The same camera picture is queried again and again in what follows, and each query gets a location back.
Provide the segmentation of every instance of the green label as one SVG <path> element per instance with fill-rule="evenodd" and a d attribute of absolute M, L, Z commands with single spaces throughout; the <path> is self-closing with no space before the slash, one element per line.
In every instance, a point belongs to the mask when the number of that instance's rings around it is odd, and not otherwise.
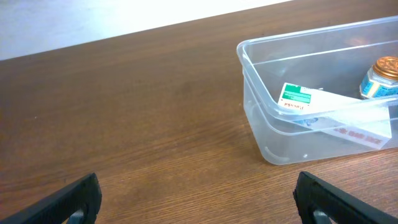
<path fill-rule="evenodd" d="M 286 85 L 282 98 L 302 103 L 310 103 L 311 94 L 301 93 L 301 86 Z"/>

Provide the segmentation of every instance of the black object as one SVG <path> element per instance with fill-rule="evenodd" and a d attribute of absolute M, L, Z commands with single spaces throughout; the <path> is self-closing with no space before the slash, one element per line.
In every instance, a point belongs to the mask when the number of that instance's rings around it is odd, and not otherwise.
<path fill-rule="evenodd" d="M 388 215 L 308 172 L 298 176 L 294 200 L 304 224 L 398 223 Z"/>
<path fill-rule="evenodd" d="M 91 224 L 101 206 L 101 189 L 92 173 L 43 198 L 26 209 L 0 221 L 0 224 L 63 223 Z"/>

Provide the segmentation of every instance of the wood grain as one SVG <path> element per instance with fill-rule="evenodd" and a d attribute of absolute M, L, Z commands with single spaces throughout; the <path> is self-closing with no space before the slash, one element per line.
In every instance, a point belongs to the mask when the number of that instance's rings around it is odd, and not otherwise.
<path fill-rule="evenodd" d="M 98 223 L 300 223 L 301 170 L 398 216 L 396 150 L 267 163 L 235 54 L 396 14 L 396 0 L 296 0 L 0 62 L 0 219 L 96 172 Z"/>

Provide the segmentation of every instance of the small bottle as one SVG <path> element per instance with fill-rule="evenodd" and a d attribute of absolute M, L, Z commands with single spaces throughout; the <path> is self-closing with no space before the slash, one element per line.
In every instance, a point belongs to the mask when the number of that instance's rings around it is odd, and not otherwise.
<path fill-rule="evenodd" d="M 382 57 L 369 69 L 361 85 L 365 99 L 398 94 L 398 57 Z"/>

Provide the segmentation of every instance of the copper-colored metal lid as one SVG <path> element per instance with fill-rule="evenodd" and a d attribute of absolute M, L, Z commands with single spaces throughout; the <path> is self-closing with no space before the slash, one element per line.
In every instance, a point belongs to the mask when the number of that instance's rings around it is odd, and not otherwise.
<path fill-rule="evenodd" d="M 382 57 L 373 65 L 378 75 L 391 80 L 398 80 L 398 57 Z"/>

